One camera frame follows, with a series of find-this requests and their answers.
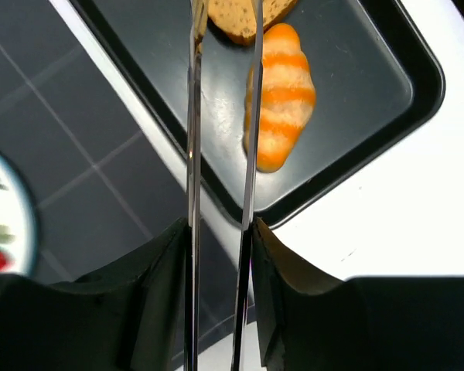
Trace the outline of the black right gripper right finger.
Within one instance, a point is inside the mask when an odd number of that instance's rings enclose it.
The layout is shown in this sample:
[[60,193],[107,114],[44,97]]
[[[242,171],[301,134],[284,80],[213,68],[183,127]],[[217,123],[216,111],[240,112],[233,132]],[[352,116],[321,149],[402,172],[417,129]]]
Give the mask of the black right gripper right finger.
[[464,370],[464,277],[341,281],[252,226],[261,365],[269,370]]

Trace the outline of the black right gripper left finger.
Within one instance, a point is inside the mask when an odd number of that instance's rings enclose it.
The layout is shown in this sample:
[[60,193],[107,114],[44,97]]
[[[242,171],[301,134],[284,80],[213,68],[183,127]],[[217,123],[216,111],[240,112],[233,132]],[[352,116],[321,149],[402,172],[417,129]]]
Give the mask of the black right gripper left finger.
[[187,237],[178,219],[72,282],[0,274],[0,370],[167,370]]

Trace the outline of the toasted bread slice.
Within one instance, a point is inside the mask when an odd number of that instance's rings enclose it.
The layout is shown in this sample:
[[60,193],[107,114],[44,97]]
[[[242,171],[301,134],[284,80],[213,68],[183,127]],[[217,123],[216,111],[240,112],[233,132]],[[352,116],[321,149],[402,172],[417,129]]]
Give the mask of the toasted bread slice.
[[[283,20],[297,4],[296,0],[264,0],[263,29]],[[253,1],[213,0],[208,5],[208,18],[235,44],[248,46],[256,36]]]

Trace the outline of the metal serving tongs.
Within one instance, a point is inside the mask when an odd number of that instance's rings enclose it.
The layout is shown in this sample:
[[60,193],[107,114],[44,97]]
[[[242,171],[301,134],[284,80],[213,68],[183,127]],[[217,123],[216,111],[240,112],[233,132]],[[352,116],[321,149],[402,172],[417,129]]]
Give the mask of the metal serving tongs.
[[[190,246],[186,258],[185,370],[198,369],[198,324],[200,292],[200,181],[201,181],[201,59],[202,41],[208,19],[208,1],[191,1],[189,31],[188,111],[186,151],[186,194]],[[253,58],[253,90],[249,128],[247,169],[242,212],[241,245],[239,251],[236,308],[233,333],[232,370],[244,369],[244,331],[247,324],[248,287],[254,219],[254,195],[258,158],[258,132],[263,77],[263,5],[253,1],[256,37]]]

